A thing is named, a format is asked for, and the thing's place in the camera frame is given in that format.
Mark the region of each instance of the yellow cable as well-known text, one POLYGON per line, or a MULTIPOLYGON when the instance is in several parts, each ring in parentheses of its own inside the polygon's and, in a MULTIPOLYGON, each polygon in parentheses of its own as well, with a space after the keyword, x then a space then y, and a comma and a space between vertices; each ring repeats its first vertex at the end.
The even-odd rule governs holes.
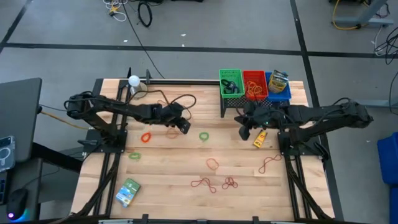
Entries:
POLYGON ((46 112, 44 112, 44 111, 41 111, 41 113, 42 113, 42 114, 45 114, 45 115, 47 115, 47 116, 50 116, 51 118, 57 119, 57 120, 59 120, 59 121, 61 121, 61 122, 64 122, 65 124, 69 124, 69 125, 72 126, 72 127, 79 128, 79 129, 83 129, 83 130, 88 130, 88 128, 84 128, 84 127, 77 126, 77 125, 74 125, 74 124, 72 124, 72 123, 69 123, 68 121, 65 121, 64 119, 59 118, 59 117, 55 116, 54 114, 46 113, 46 112))
POLYGON ((340 2, 340 0, 337 0, 336 5, 335 5, 335 9, 333 10, 333 17, 331 18, 331 20, 333 21, 333 25, 334 25, 337 29, 339 29, 339 30, 353 30, 353 29, 357 29, 356 26, 355 26, 355 27, 338 27, 338 26, 336 25, 336 22, 335 22, 335 14, 336 14, 337 5, 338 5, 339 2, 340 2))

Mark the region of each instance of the blue box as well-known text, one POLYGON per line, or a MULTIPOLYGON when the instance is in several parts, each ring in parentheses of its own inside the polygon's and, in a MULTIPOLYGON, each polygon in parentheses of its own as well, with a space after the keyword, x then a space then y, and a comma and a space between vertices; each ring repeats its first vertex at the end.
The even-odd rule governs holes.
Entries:
MULTIPOLYGON (((266 80, 267 85, 269 83, 269 77, 271 76, 272 72, 266 72, 266 80)), ((290 93, 290 86, 289 83, 285 87, 285 89, 280 93, 273 93, 268 91, 268 101, 270 102, 281 102, 281 101, 289 101, 292 98, 292 94, 290 93)))
POLYGON ((390 191, 390 224, 398 224, 398 187, 390 191))
POLYGON ((379 150, 381 175, 384 183, 398 184, 398 133, 378 140, 377 149, 379 150))

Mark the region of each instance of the gray floor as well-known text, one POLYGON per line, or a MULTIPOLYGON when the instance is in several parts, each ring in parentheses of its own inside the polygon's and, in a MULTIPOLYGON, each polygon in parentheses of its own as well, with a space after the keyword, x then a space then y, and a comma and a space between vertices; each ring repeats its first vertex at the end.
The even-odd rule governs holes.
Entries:
MULTIPOLYGON (((24 0, 0 0, 0 38, 15 20, 24 0)), ((328 1, 296 0, 308 51, 371 53, 377 28, 340 31, 330 24, 333 5, 328 1)), ((358 14, 363 5, 341 4, 338 15, 358 14)), ((398 3, 390 1, 397 21, 398 3)), ((230 47, 300 50, 289 0, 205 0, 170 2, 153 7, 149 29, 136 26, 144 45, 168 47, 230 47)), ((127 7, 133 22, 133 11, 127 7)), ((386 28, 380 38, 396 26, 386 28)), ((106 15, 101 0, 33 0, 9 43, 138 45, 127 22, 106 15)), ((291 80, 302 80, 311 101, 301 56, 149 52, 167 78, 218 78, 221 68, 283 70, 291 80)), ((376 58, 310 57, 321 105, 338 98, 387 99, 398 61, 387 66, 376 58)), ((144 52, 122 50, 65 50, 5 48, 0 54, 0 82, 40 77, 40 102, 61 108, 69 96, 92 89, 95 78, 124 77, 128 67, 135 75, 148 68, 158 77, 144 52)), ((67 118, 62 112, 51 111, 67 118)), ((345 220, 389 223, 389 189, 381 180, 376 142, 397 131, 398 117, 388 110, 369 109, 374 122, 366 129, 341 129, 328 134, 345 220)), ((35 141, 58 151, 78 147, 85 132, 38 116, 35 141)), ((46 166, 44 172, 55 168, 46 166)), ((52 184, 67 194, 42 205, 41 218, 66 215, 77 176, 63 170, 44 179, 42 191, 52 184)))

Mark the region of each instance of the computer mouse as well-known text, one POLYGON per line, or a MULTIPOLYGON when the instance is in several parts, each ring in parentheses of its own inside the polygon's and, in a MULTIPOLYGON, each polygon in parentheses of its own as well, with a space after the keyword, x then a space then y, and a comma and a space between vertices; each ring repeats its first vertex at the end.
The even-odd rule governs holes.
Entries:
POLYGON ((26 189, 17 189, 10 194, 6 209, 7 216, 10 220, 17 220, 24 214, 26 199, 26 189))

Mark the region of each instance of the green basket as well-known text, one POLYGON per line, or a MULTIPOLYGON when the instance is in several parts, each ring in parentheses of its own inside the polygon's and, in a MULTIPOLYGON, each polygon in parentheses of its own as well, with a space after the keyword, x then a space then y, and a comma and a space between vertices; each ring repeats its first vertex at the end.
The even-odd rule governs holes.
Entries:
POLYGON ((220 90, 221 90, 221 97, 223 99, 242 97, 244 95, 242 70, 240 70, 240 69, 221 69, 220 70, 220 90), (224 93, 225 86, 223 84, 221 84, 222 79, 235 82, 235 84, 239 88, 239 93, 224 93))

